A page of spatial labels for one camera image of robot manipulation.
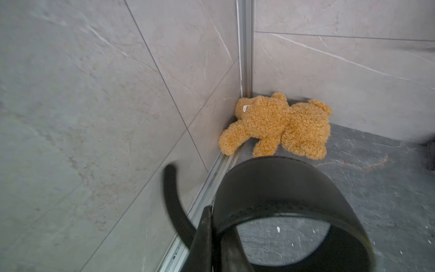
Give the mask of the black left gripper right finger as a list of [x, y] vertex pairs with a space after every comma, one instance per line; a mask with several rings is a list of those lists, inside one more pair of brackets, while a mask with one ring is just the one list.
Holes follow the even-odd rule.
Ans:
[[221, 272], [254, 272], [244, 252], [237, 227], [230, 228], [220, 241]]

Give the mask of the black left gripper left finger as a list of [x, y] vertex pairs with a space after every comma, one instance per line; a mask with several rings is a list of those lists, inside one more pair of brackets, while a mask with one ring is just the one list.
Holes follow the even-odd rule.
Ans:
[[206, 206], [202, 212], [198, 229], [192, 236], [194, 227], [185, 215], [181, 219], [183, 234], [180, 234], [183, 242], [189, 241], [189, 256], [187, 257], [182, 272], [211, 272], [213, 270], [213, 208]]

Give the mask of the black leather belt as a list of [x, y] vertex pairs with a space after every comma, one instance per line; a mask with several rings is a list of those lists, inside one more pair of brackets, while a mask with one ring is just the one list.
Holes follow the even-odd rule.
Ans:
[[[180, 220], [186, 214], [177, 191], [174, 163], [164, 168], [163, 195], [167, 213], [180, 237], [184, 232]], [[283, 266], [251, 263], [255, 272], [372, 272], [375, 269], [373, 247], [354, 210], [336, 185], [309, 163], [284, 156], [246, 160], [223, 177], [211, 206], [212, 272], [221, 271], [220, 241], [230, 228], [278, 216], [323, 221], [330, 225], [329, 231], [303, 260]]]

